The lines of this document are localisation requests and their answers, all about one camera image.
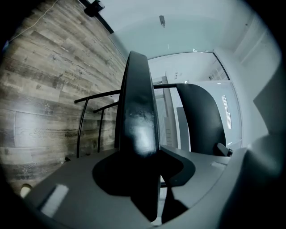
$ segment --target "cable on floor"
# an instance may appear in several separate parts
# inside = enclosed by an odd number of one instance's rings
[[[29,29],[31,29],[32,27],[34,27],[34,26],[39,22],[39,20],[41,20],[42,17],[45,16],[45,14],[46,14],[50,9],[52,9],[52,8],[54,7],[54,5],[57,3],[57,1],[58,1],[58,0],[56,0],[56,1],[54,2],[54,4],[52,5],[52,7],[50,7],[49,9],[47,9],[47,10],[45,11],[45,13],[44,13],[42,16],[40,16],[40,18],[39,18],[31,27],[25,29],[23,32],[19,33],[16,37],[12,38],[12,39],[9,41],[9,43],[10,43],[11,41],[15,40],[15,39],[16,39],[17,37],[19,37],[20,35],[22,35],[22,34],[23,34],[24,32],[26,32],[27,30],[29,30]]]

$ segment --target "light fixture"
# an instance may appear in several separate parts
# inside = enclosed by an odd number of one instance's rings
[[[223,104],[224,104],[224,108],[225,108],[225,113],[227,116],[227,127],[228,127],[228,129],[231,129],[231,114],[227,111],[227,109],[228,109],[227,98],[225,97],[225,95],[223,95],[222,99],[223,99]]]

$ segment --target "metal frame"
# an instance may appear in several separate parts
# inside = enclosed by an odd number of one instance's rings
[[[177,85],[176,84],[159,84],[159,85],[153,85],[154,89],[161,89],[161,88],[175,88]],[[88,97],[84,97],[81,99],[77,99],[75,100],[74,103],[78,103],[78,102],[83,102],[85,101],[84,104],[84,109],[82,111],[81,114],[81,118],[80,118],[80,127],[79,127],[79,132],[78,132],[78,136],[77,136],[77,146],[76,146],[76,158],[80,157],[80,135],[81,135],[81,128],[82,128],[82,123],[84,121],[84,114],[85,114],[85,110],[88,104],[88,101],[90,99],[94,99],[94,98],[100,98],[100,97],[104,97],[104,96],[109,96],[109,95],[115,95],[115,94],[120,94],[121,90],[115,90],[115,91],[109,91],[109,92],[104,92],[104,93],[100,93],[100,94],[96,94],[96,95],[91,95]],[[94,113],[97,113],[99,111],[102,111],[101,113],[101,119],[100,119],[100,125],[99,125],[99,133],[98,133],[98,143],[97,143],[97,152],[99,153],[99,147],[100,147],[100,137],[101,137],[101,127],[102,127],[102,119],[103,119],[103,114],[104,114],[104,110],[113,106],[118,105],[118,102],[114,102],[111,103],[109,105],[106,105],[102,108],[99,108],[97,110],[94,110]]]

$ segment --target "glass panel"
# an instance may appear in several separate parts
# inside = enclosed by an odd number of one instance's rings
[[[136,22],[110,35],[125,59],[136,51],[148,59],[183,52],[213,51],[223,34],[223,23],[199,16],[164,15]]]

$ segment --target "wooden floor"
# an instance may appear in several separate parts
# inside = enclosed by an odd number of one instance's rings
[[[30,27],[54,3],[47,0],[23,21]],[[76,0],[59,0],[30,30],[13,40],[0,69],[0,159],[16,193],[75,155],[84,102],[74,100],[120,89],[125,61],[96,18]],[[80,154],[97,151],[101,112],[114,102],[91,100],[84,117]],[[101,149],[113,148],[116,109],[105,111]]]

